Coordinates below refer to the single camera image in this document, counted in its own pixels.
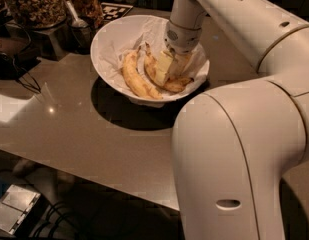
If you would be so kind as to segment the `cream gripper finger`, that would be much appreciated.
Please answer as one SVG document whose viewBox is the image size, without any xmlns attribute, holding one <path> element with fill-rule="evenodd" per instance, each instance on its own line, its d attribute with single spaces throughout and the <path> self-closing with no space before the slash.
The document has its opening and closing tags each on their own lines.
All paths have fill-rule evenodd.
<svg viewBox="0 0 309 240">
<path fill-rule="evenodd" d="M 189 63 L 191 57 L 191 53 L 184 55 L 175 54 L 169 67 L 169 78 L 176 79 L 180 77 L 183 74 L 183 71 L 185 70 L 185 67 Z"/>
<path fill-rule="evenodd" d="M 170 67 L 173 62 L 173 56 L 168 50 L 160 52 L 157 60 L 155 82 L 163 86 L 170 77 Z"/>
</svg>

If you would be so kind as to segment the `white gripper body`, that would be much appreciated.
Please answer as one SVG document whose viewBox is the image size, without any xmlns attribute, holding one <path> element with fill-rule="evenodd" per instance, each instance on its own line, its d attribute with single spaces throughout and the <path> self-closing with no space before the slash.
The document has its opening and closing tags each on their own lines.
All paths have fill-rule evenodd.
<svg viewBox="0 0 309 240">
<path fill-rule="evenodd" d="M 168 21 L 165 27 L 164 42 L 168 50 L 176 54 L 188 54 L 199 43 L 202 29 L 187 29 Z"/>
</svg>

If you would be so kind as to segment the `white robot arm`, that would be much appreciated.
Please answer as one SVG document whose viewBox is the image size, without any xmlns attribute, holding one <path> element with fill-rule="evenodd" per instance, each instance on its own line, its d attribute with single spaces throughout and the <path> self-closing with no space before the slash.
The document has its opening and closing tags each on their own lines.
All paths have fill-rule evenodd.
<svg viewBox="0 0 309 240">
<path fill-rule="evenodd" d="M 205 15 L 258 73 L 191 99 L 172 132 L 186 240 L 285 240 L 279 185 L 309 160 L 309 22 L 267 0 L 174 0 L 166 45 L 182 54 Z"/>
</svg>

